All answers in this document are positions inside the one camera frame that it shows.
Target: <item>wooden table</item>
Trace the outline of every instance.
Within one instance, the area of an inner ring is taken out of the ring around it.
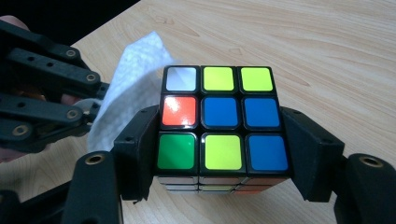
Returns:
[[[181,64],[267,65],[279,102],[396,167],[396,4],[390,1],[143,0],[78,41],[109,82],[124,48],[156,31]],[[23,201],[70,180],[86,137],[0,164],[0,189]],[[290,180],[258,195],[173,195],[154,180],[147,202],[123,202],[126,223],[334,223]]]

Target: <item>orange sticker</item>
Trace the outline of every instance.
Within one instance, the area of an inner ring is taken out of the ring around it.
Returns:
[[[192,126],[196,122],[196,100],[190,96],[167,96],[163,103],[163,124]]]

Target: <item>rubik's cube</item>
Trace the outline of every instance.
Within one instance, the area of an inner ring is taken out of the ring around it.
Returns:
[[[290,175],[270,67],[165,67],[160,115],[155,175],[171,192],[252,194]]]

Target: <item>wood grain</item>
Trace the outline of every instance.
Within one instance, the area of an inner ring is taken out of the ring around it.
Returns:
[[[156,31],[181,64],[268,65],[279,102],[346,143],[396,166],[394,1],[143,0],[78,41],[109,82],[124,48]],[[0,164],[0,189],[27,200],[71,178],[86,137]],[[252,196],[173,195],[155,180],[147,202],[123,202],[126,223],[334,223],[290,180]]]

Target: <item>white tissue paper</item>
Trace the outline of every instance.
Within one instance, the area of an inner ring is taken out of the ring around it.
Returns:
[[[88,136],[89,152],[111,150],[139,110],[160,102],[162,80],[155,71],[173,62],[155,32],[125,49]]]

